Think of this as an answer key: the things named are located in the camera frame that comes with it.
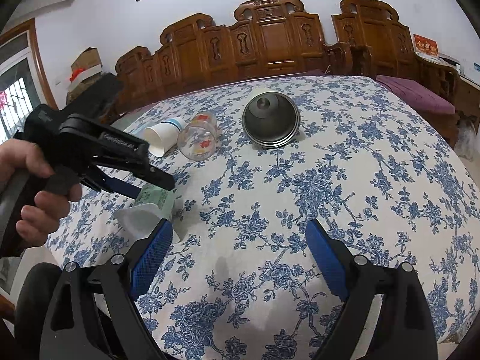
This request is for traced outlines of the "person's left hand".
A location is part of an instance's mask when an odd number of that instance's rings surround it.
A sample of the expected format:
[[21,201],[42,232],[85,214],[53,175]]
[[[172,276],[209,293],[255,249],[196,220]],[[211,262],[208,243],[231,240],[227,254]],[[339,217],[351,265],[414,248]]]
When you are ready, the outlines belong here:
[[[37,145],[10,139],[1,144],[1,186],[8,186],[17,171],[27,171],[39,179],[48,179],[54,174]],[[81,196],[79,184],[61,194],[28,189],[16,221],[18,237],[1,238],[1,255],[14,256],[21,250],[44,245],[49,234],[58,230],[60,220],[69,215],[70,205],[79,202]]]

